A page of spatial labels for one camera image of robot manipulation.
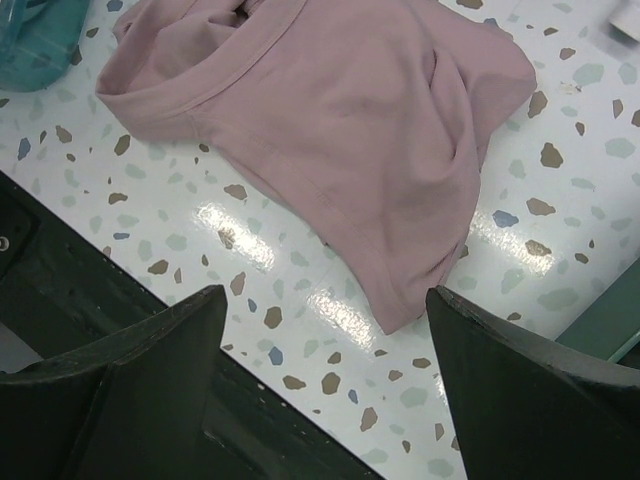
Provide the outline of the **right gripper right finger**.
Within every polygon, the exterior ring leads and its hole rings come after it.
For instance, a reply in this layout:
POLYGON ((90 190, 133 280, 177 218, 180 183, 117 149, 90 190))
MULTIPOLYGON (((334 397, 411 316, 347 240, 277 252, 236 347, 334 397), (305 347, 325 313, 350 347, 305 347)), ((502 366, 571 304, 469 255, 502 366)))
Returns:
POLYGON ((470 479, 636 479, 639 372, 503 320, 446 287, 426 295, 470 479))

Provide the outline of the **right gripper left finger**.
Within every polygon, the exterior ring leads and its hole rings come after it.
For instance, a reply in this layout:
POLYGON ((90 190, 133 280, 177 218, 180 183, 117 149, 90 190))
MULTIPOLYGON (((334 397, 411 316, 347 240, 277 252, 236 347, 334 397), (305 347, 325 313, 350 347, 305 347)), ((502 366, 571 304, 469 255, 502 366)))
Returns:
POLYGON ((227 311, 208 286, 1 376, 4 479, 187 479, 227 311))

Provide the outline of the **pink tank top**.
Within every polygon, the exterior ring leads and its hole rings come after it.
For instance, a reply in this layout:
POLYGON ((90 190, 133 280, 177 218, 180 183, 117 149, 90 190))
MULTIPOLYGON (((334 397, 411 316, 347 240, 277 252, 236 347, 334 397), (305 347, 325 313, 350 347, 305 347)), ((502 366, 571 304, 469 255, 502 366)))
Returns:
POLYGON ((142 141, 214 147, 307 222, 391 334, 465 244, 492 134, 532 96, 500 28, 435 1, 140 1, 96 94, 142 141))

